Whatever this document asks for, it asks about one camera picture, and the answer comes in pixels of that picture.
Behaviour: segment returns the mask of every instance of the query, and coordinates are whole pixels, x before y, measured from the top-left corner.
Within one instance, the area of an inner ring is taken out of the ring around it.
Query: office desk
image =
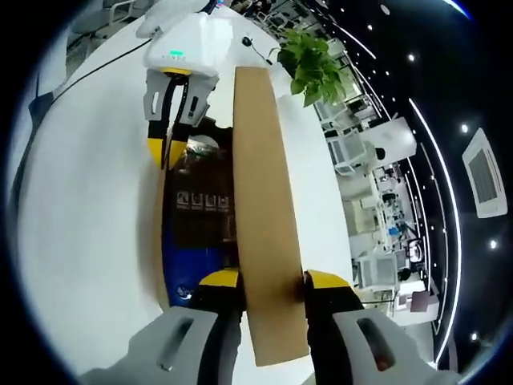
[[[378,182],[376,181],[376,176],[374,175],[374,172],[370,172],[367,177],[369,178],[372,195],[375,201],[377,202],[375,209],[376,215],[378,216],[379,230],[382,235],[382,243],[384,248],[383,250],[390,251],[392,250],[394,239],[390,235],[389,229],[395,227],[395,221],[391,218],[390,211],[383,202],[382,192],[379,190]]]
[[[232,125],[235,66],[267,64],[240,41],[253,38],[266,55],[277,43],[221,7],[235,36],[208,116]],[[107,40],[68,84],[141,44],[140,20]],[[31,150],[20,202],[20,269],[27,297],[51,345],[75,373],[107,367],[129,338],[160,313],[151,269],[158,170],[146,145],[144,48],[71,88],[48,112]],[[281,65],[270,69],[278,98],[304,269],[352,281],[349,237],[337,181],[315,111],[290,96]],[[172,116],[180,92],[176,92]],[[233,383],[299,384],[309,357],[256,368],[247,319]]]

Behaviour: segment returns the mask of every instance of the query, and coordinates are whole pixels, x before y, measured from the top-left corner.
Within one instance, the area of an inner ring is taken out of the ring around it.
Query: potted plant
[[[278,62],[293,77],[290,91],[305,94],[305,107],[322,98],[325,103],[345,99],[339,64],[328,54],[328,44],[304,31],[286,30],[280,44]]]

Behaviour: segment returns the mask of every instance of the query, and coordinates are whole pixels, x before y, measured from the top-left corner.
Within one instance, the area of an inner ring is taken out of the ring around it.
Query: black cable
[[[116,57],[116,58],[106,62],[105,64],[102,64],[100,67],[94,69],[93,71],[85,74],[81,78],[75,80],[68,88],[66,88],[63,92],[61,92],[59,95],[57,95],[51,101],[50,106],[48,106],[46,111],[48,111],[50,109],[50,107],[55,103],[55,101],[58,98],[60,98],[62,95],[64,95],[76,83],[80,82],[81,80],[84,80],[87,76],[94,74],[96,71],[101,70],[102,68],[108,66],[109,64],[115,62],[116,60],[119,60],[119,59],[125,57],[126,55],[131,54],[133,51],[136,51],[136,50],[140,49],[141,47],[143,47],[146,44],[148,44],[150,41],[151,41],[151,39],[145,41],[142,44],[139,44],[137,47],[132,48],[131,50],[125,52],[124,54],[122,54],[122,55],[120,55],[120,56],[118,56],[118,57]],[[40,119],[39,123],[37,124],[37,126],[33,125],[32,132],[30,133],[30,137],[29,137],[29,140],[28,140],[28,142],[26,144],[25,151],[23,152],[23,155],[22,155],[22,159],[20,160],[20,163],[18,165],[18,169],[16,170],[16,173],[14,174],[13,185],[11,187],[12,196],[11,196],[10,207],[14,210],[13,215],[14,215],[14,219],[15,220],[17,220],[17,218],[18,218],[19,195],[20,195],[20,191],[21,191],[23,175],[25,174],[26,161],[28,159],[28,155],[29,155],[30,149],[32,148],[32,143],[34,142],[34,138],[35,138],[35,136],[36,136],[36,134],[38,132],[39,126],[41,125],[41,122],[42,122],[43,119],[44,119],[44,116],[41,116],[41,119]]]
[[[266,59],[259,51],[257,51],[257,49],[255,48],[255,46],[253,45],[253,41],[251,41],[251,47],[253,50],[255,50],[255,52],[269,65],[273,65],[273,62],[271,62],[269,59]]]
[[[111,63],[115,62],[116,60],[119,60],[119,59],[121,59],[121,58],[124,58],[125,56],[127,56],[127,55],[131,54],[132,52],[137,51],[137,50],[138,50],[138,49],[140,49],[141,47],[144,47],[146,44],[148,44],[150,41],[151,41],[151,39],[148,39],[148,40],[147,40],[147,41],[145,41],[144,43],[139,44],[137,47],[132,48],[131,50],[129,50],[129,51],[127,51],[127,52],[125,52],[124,54],[122,54],[122,55],[120,55],[120,56],[118,56],[118,57],[116,57],[116,58],[113,58],[112,60],[109,60],[108,62],[106,62],[106,63],[102,64],[101,66],[99,66],[98,68],[94,69],[93,71],[88,72],[88,73],[86,73],[84,76],[82,76],[82,77],[80,77],[80,78],[76,79],[72,84],[70,84],[70,86],[69,86],[68,88],[66,88],[63,92],[61,92],[60,94],[58,94],[57,96],[55,96],[55,99],[54,99],[54,101],[52,102],[52,104],[54,104],[54,103],[55,103],[55,102],[56,102],[56,101],[57,101],[57,100],[58,100],[62,95],[64,95],[66,92],[68,92],[68,90],[69,90],[70,88],[72,88],[76,83],[78,83],[78,82],[80,82],[80,81],[84,80],[84,79],[85,79],[87,76],[89,76],[89,75],[93,75],[96,71],[101,70],[102,68],[104,68],[104,67],[108,66],[109,64],[111,64]]]
[[[176,122],[180,119],[182,114],[184,113],[185,104],[187,103],[187,94],[189,93],[189,78],[185,79],[184,90],[182,91],[182,100],[180,101],[180,105],[178,107],[178,113],[176,114]]]

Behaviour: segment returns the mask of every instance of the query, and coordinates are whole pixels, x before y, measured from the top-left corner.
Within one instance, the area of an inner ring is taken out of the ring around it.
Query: cardboard strip
[[[166,180],[166,170],[159,171],[159,181],[157,184],[157,195],[155,208],[153,211],[153,239],[152,239],[152,259],[153,271],[155,275],[157,300],[162,310],[169,309],[169,297],[164,280],[164,268],[162,264],[162,207],[164,203],[164,185]]]
[[[233,106],[237,243],[257,366],[309,353],[301,255],[276,100],[265,68],[238,67]]]

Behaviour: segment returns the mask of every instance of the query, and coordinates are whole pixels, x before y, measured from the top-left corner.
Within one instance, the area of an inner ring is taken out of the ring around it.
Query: leaf
[[[338,73],[338,71],[327,71],[326,76],[330,82],[333,82],[336,84],[341,83],[341,78],[340,78],[340,74]]]
[[[306,83],[303,82],[300,79],[293,79],[293,81],[290,83],[290,92],[292,95],[301,94],[303,90],[305,89]]]
[[[305,102],[303,104],[303,107],[308,107],[313,102],[316,102],[321,98],[321,92],[319,91],[317,85],[310,84],[305,91]]]
[[[322,99],[325,103],[329,103],[331,100],[331,94],[329,93],[328,88],[323,84],[319,87],[319,90],[321,90]]]
[[[314,50],[304,50],[300,58],[300,65],[306,70],[320,70],[320,54]]]
[[[329,60],[330,58],[323,57],[323,67],[326,72],[338,72],[336,68]]]
[[[285,70],[294,72],[297,67],[296,56],[287,50],[280,50],[277,56],[278,62],[280,62]]]
[[[282,50],[292,52],[296,59],[300,59],[304,51],[302,46],[298,46],[295,44],[289,44],[288,46],[283,47]]]
[[[328,100],[330,102],[334,102],[337,99],[338,92],[333,83],[325,83],[322,85],[322,88],[325,90],[325,93],[329,95]]]
[[[312,76],[301,65],[298,65],[296,68],[296,75],[294,76],[294,78],[301,80],[304,83],[308,83],[311,80]]]
[[[303,34],[301,36],[301,44],[308,48],[309,50],[317,49],[317,41],[315,38],[310,36],[309,34]]]
[[[291,43],[294,43],[294,44],[301,43],[301,34],[299,34],[296,30],[293,30],[293,29],[285,30],[285,32],[283,33],[283,36],[285,36]]]
[[[328,52],[328,43],[325,42],[324,40],[321,40],[321,39],[317,39],[316,40],[316,46],[317,46],[317,49],[321,52]]]

